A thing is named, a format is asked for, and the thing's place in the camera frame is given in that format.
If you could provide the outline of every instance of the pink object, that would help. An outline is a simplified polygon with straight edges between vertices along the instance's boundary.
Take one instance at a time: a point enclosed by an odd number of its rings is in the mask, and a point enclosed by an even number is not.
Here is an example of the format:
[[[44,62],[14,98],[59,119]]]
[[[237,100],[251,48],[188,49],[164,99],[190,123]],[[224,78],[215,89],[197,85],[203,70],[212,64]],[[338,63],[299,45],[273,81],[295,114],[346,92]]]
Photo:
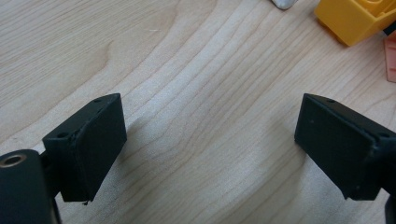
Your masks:
[[[388,81],[396,82],[396,31],[385,39]]]

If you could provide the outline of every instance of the white object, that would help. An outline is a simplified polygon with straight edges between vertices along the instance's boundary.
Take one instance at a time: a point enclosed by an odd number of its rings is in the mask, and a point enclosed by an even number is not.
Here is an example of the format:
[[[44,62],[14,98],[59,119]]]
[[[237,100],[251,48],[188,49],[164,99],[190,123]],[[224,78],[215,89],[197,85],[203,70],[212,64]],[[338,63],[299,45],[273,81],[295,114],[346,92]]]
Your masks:
[[[280,9],[288,9],[297,2],[297,0],[272,0],[274,4]]]

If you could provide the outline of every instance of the wood grain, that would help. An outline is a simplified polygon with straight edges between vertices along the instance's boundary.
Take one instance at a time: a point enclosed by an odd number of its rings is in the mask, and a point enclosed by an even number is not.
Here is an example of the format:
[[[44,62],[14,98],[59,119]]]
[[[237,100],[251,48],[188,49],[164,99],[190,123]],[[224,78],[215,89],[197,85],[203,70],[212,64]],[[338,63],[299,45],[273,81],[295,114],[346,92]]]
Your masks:
[[[396,130],[382,34],[346,48],[318,0],[0,1],[0,151],[120,92],[128,142],[64,223],[385,223],[294,144],[304,92]]]

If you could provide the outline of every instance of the yellow toy block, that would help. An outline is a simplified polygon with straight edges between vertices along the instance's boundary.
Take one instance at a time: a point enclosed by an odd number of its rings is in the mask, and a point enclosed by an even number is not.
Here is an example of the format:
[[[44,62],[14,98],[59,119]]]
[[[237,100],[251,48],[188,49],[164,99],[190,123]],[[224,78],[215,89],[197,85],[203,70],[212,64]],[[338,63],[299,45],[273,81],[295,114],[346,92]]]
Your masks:
[[[352,46],[396,21],[395,0],[321,0],[319,21]]]

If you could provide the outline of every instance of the wooden table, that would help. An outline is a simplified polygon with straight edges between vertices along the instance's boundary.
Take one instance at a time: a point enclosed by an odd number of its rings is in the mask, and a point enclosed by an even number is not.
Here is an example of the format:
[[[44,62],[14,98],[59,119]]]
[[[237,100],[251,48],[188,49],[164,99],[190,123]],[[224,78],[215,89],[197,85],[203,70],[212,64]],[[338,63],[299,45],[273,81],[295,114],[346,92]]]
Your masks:
[[[346,48],[317,4],[2,0],[0,151],[120,92],[128,142],[64,223],[385,223],[385,191],[345,201],[293,140],[305,92],[396,130],[385,36]]]

